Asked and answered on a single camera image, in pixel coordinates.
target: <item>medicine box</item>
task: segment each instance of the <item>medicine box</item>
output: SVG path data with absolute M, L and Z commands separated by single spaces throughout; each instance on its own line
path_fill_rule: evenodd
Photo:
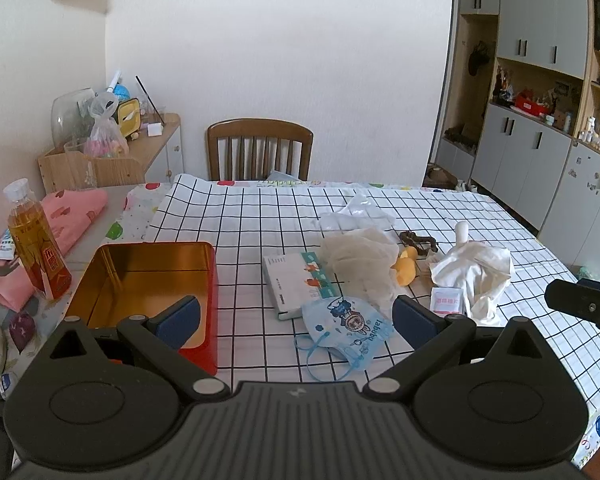
M 262 264 L 281 320 L 302 317 L 303 303 L 339 296 L 315 253 L 265 256 Z

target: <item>face mask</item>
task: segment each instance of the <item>face mask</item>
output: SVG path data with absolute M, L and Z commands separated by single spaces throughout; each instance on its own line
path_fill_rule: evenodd
M 309 359 L 318 346 L 336 349 L 349 361 L 349 370 L 337 380 L 340 381 L 352 371 L 364 371 L 371 364 L 378 348 L 393 333 L 391 323 L 374 309 L 369 303 L 348 296 L 340 298 L 324 298 L 302 305 L 302 318 L 314 344 L 308 348 L 295 346 L 305 350 L 307 369 L 311 377 Z

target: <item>chair backrest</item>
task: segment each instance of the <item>chair backrest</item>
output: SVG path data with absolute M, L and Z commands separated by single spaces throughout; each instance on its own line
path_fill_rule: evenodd
M 220 175 L 219 139 L 227 139 L 224 178 Z M 234 139 L 238 139 L 235 165 L 233 163 Z M 245 146 L 247 140 L 250 143 L 248 148 Z M 286 149 L 286 173 L 288 174 L 293 171 L 293 144 L 301 143 L 298 178 L 307 180 L 313 145 L 311 130 L 299 124 L 275 119 L 231 119 L 212 124 L 206 131 L 211 180 L 265 180 L 269 176 L 272 163 L 273 168 L 280 171 L 283 141 L 288 141 Z M 273 142 L 275 142 L 275 155 L 273 155 Z M 258 147 L 263 150 L 261 156 Z

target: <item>checkered tablecloth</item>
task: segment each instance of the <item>checkered tablecloth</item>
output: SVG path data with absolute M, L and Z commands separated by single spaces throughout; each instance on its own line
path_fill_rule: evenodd
M 547 338 L 586 398 L 590 413 L 600 406 L 600 331 L 591 323 L 549 310 L 544 290 L 556 278 L 574 282 L 558 259 L 496 202 L 470 192 L 418 189 L 339 187 L 220 186 L 193 176 L 177 177 L 145 234 L 145 241 L 199 240 L 216 249 L 219 277 L 218 377 L 235 388 L 239 381 L 312 381 L 306 352 L 293 344 L 306 334 L 302 319 L 279 321 L 261 270 L 262 256 L 314 251 L 324 234 L 317 218 L 337 211 L 356 192 L 371 196 L 397 218 L 386 234 L 398 243 L 398 232 L 435 237 L 442 252 L 454 244 L 454 226 L 465 219 L 469 237 L 508 248 L 516 274 L 500 298 L 503 320 L 526 316 Z M 429 305 L 432 282 L 421 272 L 407 293 Z M 340 292 L 346 284 L 331 276 Z M 395 333 L 366 372 L 349 377 L 358 386 L 406 358 L 413 349 Z M 311 369 L 333 380 L 348 365 L 318 348 Z

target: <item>pink towel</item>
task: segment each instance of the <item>pink towel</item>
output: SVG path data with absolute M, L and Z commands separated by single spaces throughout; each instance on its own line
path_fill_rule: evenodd
M 42 200 L 46 218 L 62 254 L 66 254 L 107 205 L 107 192 L 58 191 Z M 0 260 L 0 304 L 19 312 L 34 292 L 19 259 Z

